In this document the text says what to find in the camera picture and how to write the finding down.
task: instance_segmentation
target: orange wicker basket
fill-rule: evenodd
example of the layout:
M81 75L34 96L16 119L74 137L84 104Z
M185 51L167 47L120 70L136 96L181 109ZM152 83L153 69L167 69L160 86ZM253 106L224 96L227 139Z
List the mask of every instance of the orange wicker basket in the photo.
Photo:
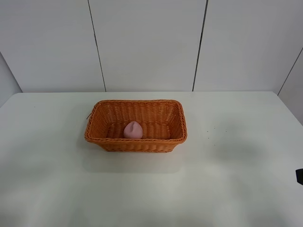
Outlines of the orange wicker basket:
M132 121L142 126L142 139L124 139L124 128ZM170 152L186 137L182 105L175 100L100 101L85 131L88 142L107 151Z

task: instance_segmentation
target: pink object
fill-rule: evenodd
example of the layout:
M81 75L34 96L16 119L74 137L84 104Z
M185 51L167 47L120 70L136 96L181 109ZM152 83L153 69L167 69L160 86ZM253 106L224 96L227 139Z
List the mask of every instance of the pink object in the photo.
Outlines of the pink object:
M126 139L141 139L142 136L142 127L138 122L130 122L124 129L124 137Z

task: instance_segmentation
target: white wall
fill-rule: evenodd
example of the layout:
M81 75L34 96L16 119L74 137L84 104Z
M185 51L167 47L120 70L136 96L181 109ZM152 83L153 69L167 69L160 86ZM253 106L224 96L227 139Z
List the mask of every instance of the white wall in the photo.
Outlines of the white wall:
M0 50L24 92L104 91L87 0L1 0Z
M15 93L22 92L0 53L0 107Z
M205 0L89 0L107 91L191 91Z
M301 52L296 64L289 74L279 94L280 99L303 124L303 54Z
M280 90L303 44L302 0L209 0L195 91Z

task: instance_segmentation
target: rectangular basket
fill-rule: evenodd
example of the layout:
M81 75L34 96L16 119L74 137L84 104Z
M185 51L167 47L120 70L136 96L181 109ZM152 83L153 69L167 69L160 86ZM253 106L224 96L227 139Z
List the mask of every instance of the rectangular basket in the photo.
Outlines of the rectangular basket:
M142 139L124 139L125 126L137 121ZM90 115L88 142L106 151L170 152L187 138L183 108L176 100L104 100Z

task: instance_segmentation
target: table surface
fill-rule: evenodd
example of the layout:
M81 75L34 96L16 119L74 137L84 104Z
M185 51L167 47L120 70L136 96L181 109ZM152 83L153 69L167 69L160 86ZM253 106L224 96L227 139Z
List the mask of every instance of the table surface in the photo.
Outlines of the table surface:
M85 141L104 99L176 99L165 154ZM22 93L0 108L0 226L301 227L303 127L272 92Z

